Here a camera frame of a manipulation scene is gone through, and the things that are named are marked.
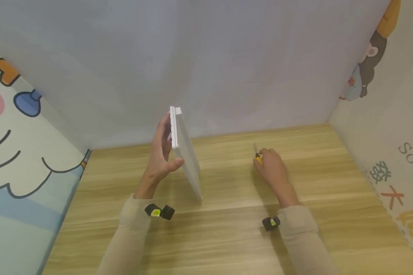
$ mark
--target cuff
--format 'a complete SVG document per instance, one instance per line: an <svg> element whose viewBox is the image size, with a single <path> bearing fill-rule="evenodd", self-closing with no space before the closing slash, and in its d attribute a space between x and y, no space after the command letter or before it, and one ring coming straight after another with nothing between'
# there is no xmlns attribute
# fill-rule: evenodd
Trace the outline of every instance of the cuff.
<svg viewBox="0 0 413 275"><path fill-rule="evenodd" d="M305 232L318 232L318 225L311 211L305 206L294 205L280 209L277 216L280 220L279 228L283 239L295 238Z"/></svg>
<svg viewBox="0 0 413 275"><path fill-rule="evenodd" d="M151 218L146 214L145 207L154 203L154 199L134 199L133 195L130 195L122 208L119 225L127 226L131 229L147 230L150 226Z"/></svg>

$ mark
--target wooden table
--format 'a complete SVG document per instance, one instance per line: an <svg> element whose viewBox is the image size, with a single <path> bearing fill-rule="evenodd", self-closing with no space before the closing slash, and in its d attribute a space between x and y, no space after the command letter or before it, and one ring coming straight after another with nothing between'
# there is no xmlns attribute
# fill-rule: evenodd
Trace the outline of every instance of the wooden table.
<svg viewBox="0 0 413 275"><path fill-rule="evenodd" d="M203 203L182 171L159 186L142 274L294 274L278 231L261 220L278 205L252 167L253 148L275 148L289 168L341 274L411 274L413 252L330 125L193 139ZM145 168L149 145L92 153L44 274L95 274L120 210Z"/></svg>

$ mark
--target yellow label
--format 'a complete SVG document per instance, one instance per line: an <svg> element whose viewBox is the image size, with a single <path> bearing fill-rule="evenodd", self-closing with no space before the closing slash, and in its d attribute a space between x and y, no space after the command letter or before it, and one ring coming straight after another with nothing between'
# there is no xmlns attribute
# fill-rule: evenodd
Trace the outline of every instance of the yellow label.
<svg viewBox="0 0 413 275"><path fill-rule="evenodd" d="M153 210L153 211L151 212L151 216L152 216L152 217L159 217L160 214L161 214L160 209L155 209L155 210Z"/></svg>

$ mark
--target screwdriver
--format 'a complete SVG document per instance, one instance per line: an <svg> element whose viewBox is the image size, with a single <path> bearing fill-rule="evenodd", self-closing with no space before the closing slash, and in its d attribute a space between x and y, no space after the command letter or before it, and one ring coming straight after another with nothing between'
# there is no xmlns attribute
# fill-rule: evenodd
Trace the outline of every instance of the screwdriver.
<svg viewBox="0 0 413 275"><path fill-rule="evenodd" d="M259 151L257 149L257 145L254 143L254 151L255 151L255 159L259 161L260 164L263 164L262 157L259 154Z"/></svg>

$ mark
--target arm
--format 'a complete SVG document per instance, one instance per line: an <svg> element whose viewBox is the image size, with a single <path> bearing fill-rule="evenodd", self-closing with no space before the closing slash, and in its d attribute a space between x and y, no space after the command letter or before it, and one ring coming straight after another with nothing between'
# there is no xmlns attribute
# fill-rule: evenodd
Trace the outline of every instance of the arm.
<svg viewBox="0 0 413 275"><path fill-rule="evenodd" d="M263 148L263 163L254 166L276 194L280 204L280 233L297 275L336 275L337 269L318 235L311 212L300 201L288 179L287 168L275 150Z"/></svg>
<svg viewBox="0 0 413 275"><path fill-rule="evenodd" d="M171 151L171 139L167 140L169 133L169 113L167 113L159 122L147 167L135 194L125 202L119 219L119 227L102 258L98 275L135 275L138 273L145 236L151 221L144 209L153 203L153 195L160 181L184 163L182 158L168 162Z"/></svg>

